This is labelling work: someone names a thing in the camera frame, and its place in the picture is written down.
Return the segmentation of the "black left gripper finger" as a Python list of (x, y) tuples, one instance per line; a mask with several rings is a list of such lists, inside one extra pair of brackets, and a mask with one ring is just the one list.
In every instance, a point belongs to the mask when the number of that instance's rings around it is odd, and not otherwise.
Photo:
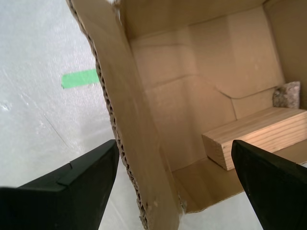
[(231, 157), (240, 183), (265, 230), (307, 228), (307, 169), (242, 140)]
[(2, 230), (97, 230), (116, 178), (111, 139), (20, 187), (0, 189)]

